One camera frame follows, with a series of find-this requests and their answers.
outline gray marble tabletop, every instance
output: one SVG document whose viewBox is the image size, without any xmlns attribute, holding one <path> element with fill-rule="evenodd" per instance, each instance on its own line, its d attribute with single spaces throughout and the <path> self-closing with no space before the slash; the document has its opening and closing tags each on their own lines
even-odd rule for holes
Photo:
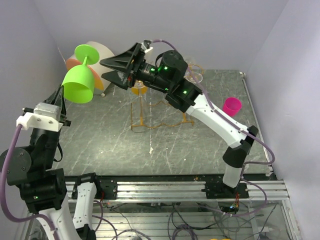
<svg viewBox="0 0 320 240">
<path fill-rule="evenodd" d="M 222 108 L 228 97 L 237 97 L 242 109 L 234 117 L 238 122 L 256 125 L 253 110 L 241 76 L 235 70 L 206 70 L 202 84 L 214 104 Z M 63 160 L 55 168 L 63 168 L 67 176 L 96 172 L 98 175 L 187 175 L 223 174 L 222 156 L 228 145 L 199 120 L 175 127 L 156 129 L 135 127 L 131 130 L 131 102 L 137 100 L 131 90 L 111 84 L 105 97 L 94 96 L 87 104 L 66 103 L 67 117 L 72 121 L 60 136 Z M 148 89 L 145 104 L 155 104 L 164 95 Z M 133 105 L 133 122 L 137 108 Z M 164 104 L 144 109 L 145 122 L 176 124 L 182 113 Z M 247 161 L 266 161 L 257 142 Z M 268 173 L 265 165 L 249 165 L 246 173 Z"/>
</svg>

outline pink cup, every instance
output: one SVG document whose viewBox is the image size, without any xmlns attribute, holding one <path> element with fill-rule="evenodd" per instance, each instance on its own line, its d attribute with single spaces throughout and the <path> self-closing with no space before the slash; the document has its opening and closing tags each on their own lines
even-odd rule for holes
<svg viewBox="0 0 320 240">
<path fill-rule="evenodd" d="M 242 103 L 238 98 L 228 97 L 223 105 L 222 110 L 230 117 L 235 116 L 242 107 Z"/>
</svg>

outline white wall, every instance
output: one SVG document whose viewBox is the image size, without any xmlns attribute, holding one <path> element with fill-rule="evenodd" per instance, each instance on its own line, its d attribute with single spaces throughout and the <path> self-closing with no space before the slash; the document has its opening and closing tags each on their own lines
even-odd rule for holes
<svg viewBox="0 0 320 240">
<path fill-rule="evenodd" d="M 247 71 L 288 0 L 35 0 L 65 58 L 97 41 L 115 54 L 165 39 L 206 69 Z M 157 44 L 154 59 L 168 50 Z"/>
<path fill-rule="evenodd" d="M 306 240 L 319 238 L 320 223 L 319 9 L 319 0 L 289 0 L 247 72 L 275 172 L 286 182 Z"/>
<path fill-rule="evenodd" d="M 63 59 L 32 0 L 0 1 L 0 153 L 9 147 L 23 107 L 45 100 L 66 73 Z M 19 146 L 28 145 L 22 132 Z M 16 186 L 7 187 L 9 209 L 21 217 L 26 204 Z M 18 224 L 0 210 L 0 239 L 13 240 Z"/>
</svg>

